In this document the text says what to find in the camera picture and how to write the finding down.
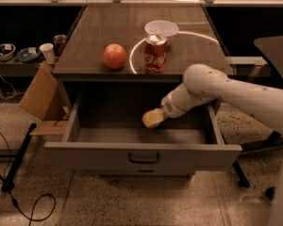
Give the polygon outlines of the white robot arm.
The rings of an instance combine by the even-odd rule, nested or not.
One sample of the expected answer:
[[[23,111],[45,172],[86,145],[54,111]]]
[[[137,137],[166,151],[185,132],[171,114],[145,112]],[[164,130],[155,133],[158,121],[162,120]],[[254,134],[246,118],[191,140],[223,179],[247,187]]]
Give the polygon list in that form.
[[[142,121],[149,128],[169,118],[178,118],[191,109],[218,99],[283,136],[283,89],[233,80],[207,65],[195,64],[183,74],[182,83],[165,95],[160,108],[147,113]],[[283,162],[277,176],[270,211],[262,216],[254,208],[244,208],[240,219],[215,219],[190,214],[185,226],[283,226]]]

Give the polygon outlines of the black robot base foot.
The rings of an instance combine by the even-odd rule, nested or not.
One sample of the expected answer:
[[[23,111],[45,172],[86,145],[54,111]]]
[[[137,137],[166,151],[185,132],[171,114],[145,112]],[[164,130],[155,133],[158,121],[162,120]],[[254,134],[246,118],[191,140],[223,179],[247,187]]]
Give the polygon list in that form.
[[[272,187],[268,187],[266,190],[265,190],[265,196],[266,198],[271,201],[274,197],[275,197],[275,188],[272,186]]]

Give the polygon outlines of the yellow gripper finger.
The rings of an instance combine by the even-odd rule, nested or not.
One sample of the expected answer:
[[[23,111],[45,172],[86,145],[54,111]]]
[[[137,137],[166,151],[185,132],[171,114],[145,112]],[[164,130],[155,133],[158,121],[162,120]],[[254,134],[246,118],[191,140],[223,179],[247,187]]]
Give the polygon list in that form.
[[[164,117],[161,117],[160,115],[148,115],[145,119],[147,126],[158,126],[163,121],[166,120],[166,115]]]
[[[160,115],[161,117],[165,116],[164,110],[162,108],[155,108],[148,112],[150,115]]]

